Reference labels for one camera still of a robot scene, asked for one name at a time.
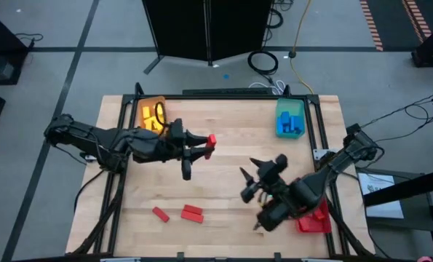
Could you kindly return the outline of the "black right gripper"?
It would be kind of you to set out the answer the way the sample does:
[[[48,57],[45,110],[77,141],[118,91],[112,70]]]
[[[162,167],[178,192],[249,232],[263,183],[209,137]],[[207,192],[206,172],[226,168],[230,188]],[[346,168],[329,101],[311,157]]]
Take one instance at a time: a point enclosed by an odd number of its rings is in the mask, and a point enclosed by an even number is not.
[[[250,158],[250,161],[258,168],[258,181],[250,175],[244,168],[240,171],[245,178],[246,187],[241,191],[240,196],[244,203],[249,203],[255,193],[261,189],[268,195],[271,195],[275,202],[289,204],[289,187],[281,178],[280,173],[287,168],[287,157],[280,154],[274,161],[262,161]]]

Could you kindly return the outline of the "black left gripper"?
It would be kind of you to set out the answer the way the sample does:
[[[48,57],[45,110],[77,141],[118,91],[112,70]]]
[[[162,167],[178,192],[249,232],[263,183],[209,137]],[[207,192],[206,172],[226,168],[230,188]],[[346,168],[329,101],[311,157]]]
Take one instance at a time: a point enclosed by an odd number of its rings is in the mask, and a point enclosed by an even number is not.
[[[162,134],[162,149],[164,156],[162,162],[171,159],[180,160],[181,172],[184,180],[191,180],[191,161],[190,150],[186,146],[199,146],[208,142],[207,136],[194,135],[188,130],[183,131],[183,120],[177,118],[175,121],[165,125]],[[204,157],[211,157],[210,147],[193,147],[191,148],[191,160],[198,160]]]

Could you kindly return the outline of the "orange translucent plastic bin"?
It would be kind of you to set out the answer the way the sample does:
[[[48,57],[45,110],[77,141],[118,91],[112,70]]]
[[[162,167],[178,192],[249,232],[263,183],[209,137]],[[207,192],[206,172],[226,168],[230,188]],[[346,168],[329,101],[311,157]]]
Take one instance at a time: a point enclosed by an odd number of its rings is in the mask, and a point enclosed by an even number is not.
[[[161,104],[163,109],[164,109],[164,113],[162,116],[159,116],[157,114],[156,106],[158,104]],[[145,119],[143,119],[142,111],[141,111],[141,108],[144,106],[148,106],[150,108],[151,116],[148,119],[150,119],[150,118],[154,119],[154,117],[157,117],[157,118],[159,118],[159,121],[161,122],[161,124],[165,123],[167,120],[166,120],[166,116],[165,116],[166,110],[165,110],[164,105],[165,105],[165,98],[163,96],[156,96],[156,97],[152,97],[152,98],[140,99],[138,101],[138,112],[137,112],[138,126],[140,128],[145,129],[145,124],[143,122]],[[161,132],[161,131],[155,130],[154,126],[153,126],[153,129],[151,131],[156,133],[156,134],[159,134]]]

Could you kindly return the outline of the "long black power strip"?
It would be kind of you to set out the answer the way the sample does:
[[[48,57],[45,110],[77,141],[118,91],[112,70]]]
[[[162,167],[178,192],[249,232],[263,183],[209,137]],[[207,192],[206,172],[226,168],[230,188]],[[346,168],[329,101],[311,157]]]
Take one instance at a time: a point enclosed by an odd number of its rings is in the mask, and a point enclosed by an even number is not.
[[[266,87],[183,90],[182,95],[271,95]]]

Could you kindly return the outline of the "teal translucent plastic bin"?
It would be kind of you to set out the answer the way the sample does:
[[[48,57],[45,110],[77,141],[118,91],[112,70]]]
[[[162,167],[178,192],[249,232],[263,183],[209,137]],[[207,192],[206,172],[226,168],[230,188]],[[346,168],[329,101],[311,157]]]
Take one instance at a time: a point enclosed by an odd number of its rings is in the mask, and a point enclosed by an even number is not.
[[[277,119],[280,117],[283,111],[288,111],[290,116],[299,116],[301,121],[304,122],[305,126],[305,112],[304,112],[304,102],[302,100],[280,98],[277,100],[276,106],[276,135],[279,138],[291,138],[298,139],[303,136],[295,132],[290,131],[290,126],[284,126],[284,132],[280,135],[277,134]]]

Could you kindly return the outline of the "red plastic bin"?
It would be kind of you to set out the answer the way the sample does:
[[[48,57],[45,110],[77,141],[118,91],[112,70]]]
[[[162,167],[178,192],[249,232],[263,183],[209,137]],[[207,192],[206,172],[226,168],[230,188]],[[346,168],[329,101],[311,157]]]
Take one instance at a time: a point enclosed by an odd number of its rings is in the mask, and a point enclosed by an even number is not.
[[[299,218],[296,221],[296,227],[299,232],[326,234],[332,231],[330,215],[329,215],[326,199],[323,199],[323,201],[321,202],[318,208],[321,208],[323,213],[326,214],[326,219],[324,221],[317,221],[314,219],[313,213],[308,214],[307,216],[304,216],[302,218]]]

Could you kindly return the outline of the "black folding screen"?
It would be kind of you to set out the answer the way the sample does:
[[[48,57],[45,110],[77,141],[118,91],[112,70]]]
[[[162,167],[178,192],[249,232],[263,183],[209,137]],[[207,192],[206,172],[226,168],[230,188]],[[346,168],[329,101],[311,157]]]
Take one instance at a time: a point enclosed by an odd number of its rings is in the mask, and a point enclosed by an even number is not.
[[[260,50],[274,0],[142,0],[157,58],[215,61]]]

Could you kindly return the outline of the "white paper sheet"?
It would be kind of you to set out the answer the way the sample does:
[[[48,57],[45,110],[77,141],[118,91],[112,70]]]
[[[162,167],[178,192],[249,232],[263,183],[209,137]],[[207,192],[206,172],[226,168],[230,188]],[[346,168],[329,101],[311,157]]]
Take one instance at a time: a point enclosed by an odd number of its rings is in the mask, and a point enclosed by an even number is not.
[[[395,185],[395,180],[390,175],[368,174],[364,172],[359,172],[357,175],[363,196]],[[404,218],[402,205],[399,200],[366,207],[366,213],[367,217],[372,218]]]

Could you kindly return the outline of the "black side stand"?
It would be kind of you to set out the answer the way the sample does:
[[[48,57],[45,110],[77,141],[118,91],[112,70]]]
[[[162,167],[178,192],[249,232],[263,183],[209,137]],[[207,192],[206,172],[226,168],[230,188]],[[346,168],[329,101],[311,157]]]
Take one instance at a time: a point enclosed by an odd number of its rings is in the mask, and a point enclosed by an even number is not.
[[[433,244],[433,172],[409,173],[388,170],[371,170],[364,167],[357,168],[357,174],[390,175],[395,185],[363,196],[366,207],[380,205],[387,202],[400,201],[403,219],[367,217],[372,226],[388,226],[402,229],[428,231],[432,235]]]

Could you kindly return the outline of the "orange black striped floor strip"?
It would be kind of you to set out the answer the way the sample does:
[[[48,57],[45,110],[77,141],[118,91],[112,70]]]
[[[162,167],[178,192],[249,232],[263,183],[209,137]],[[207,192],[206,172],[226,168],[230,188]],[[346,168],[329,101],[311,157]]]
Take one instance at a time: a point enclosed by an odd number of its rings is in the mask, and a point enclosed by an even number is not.
[[[372,36],[373,43],[376,47],[376,49],[380,52],[383,52],[384,47],[383,43],[381,41],[381,37],[379,35],[376,23],[373,19],[373,15],[371,13],[370,7],[368,5],[367,0],[359,0],[363,15],[365,16],[366,23],[368,25],[368,29],[370,31],[370,34]]]
[[[413,26],[418,40],[422,43],[431,36],[432,31],[430,30],[430,27],[426,23],[416,0],[402,0],[402,4],[408,14],[410,23]]]

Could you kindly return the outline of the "black desk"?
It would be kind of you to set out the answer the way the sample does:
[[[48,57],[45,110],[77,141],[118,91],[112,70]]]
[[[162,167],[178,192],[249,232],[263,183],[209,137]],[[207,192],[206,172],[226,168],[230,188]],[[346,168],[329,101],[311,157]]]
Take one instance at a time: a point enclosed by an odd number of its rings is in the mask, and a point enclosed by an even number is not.
[[[17,84],[30,50],[0,21],[0,85]]]

